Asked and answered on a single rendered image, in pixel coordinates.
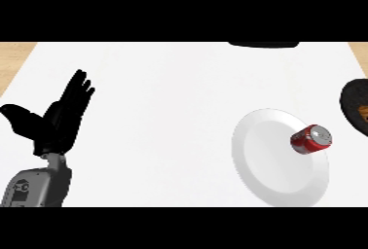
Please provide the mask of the black pan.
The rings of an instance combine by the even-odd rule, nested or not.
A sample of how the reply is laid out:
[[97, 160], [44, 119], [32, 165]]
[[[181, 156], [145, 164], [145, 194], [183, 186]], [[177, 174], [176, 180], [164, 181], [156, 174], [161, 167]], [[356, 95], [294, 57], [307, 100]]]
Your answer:
[[341, 112], [353, 128], [368, 137], [368, 120], [357, 108], [368, 106], [368, 79], [354, 79], [341, 88]]

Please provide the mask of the red can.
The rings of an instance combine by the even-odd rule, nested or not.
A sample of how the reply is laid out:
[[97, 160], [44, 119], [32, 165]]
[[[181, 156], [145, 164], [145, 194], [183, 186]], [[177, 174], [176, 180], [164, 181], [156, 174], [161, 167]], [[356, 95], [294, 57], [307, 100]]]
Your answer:
[[322, 126], [312, 124], [291, 136], [289, 144], [300, 154], [307, 155], [332, 145], [332, 135]]

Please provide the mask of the black object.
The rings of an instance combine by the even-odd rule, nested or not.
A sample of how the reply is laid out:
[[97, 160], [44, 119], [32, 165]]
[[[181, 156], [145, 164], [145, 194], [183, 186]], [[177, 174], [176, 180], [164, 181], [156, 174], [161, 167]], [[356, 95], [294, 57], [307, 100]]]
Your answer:
[[249, 48], [280, 49], [294, 48], [298, 42], [229, 42], [230, 45]]

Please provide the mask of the white round plate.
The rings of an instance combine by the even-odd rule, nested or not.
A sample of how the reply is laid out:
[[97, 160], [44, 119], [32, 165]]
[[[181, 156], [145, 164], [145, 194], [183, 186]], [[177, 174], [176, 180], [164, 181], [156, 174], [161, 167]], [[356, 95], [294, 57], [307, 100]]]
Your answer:
[[323, 151], [300, 154], [291, 136], [307, 124], [289, 113], [261, 109], [238, 122], [232, 158], [241, 181], [273, 206], [312, 206], [329, 184], [329, 162]]

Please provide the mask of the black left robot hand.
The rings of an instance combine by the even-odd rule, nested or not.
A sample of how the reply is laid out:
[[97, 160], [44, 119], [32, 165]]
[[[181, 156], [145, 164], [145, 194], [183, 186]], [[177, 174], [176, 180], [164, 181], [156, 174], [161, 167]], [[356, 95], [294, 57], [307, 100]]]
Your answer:
[[43, 116], [16, 104], [4, 104], [0, 113], [10, 122], [14, 133], [32, 141], [32, 154], [65, 155], [74, 147], [82, 113], [94, 93], [85, 72], [78, 70], [71, 78], [60, 99]]

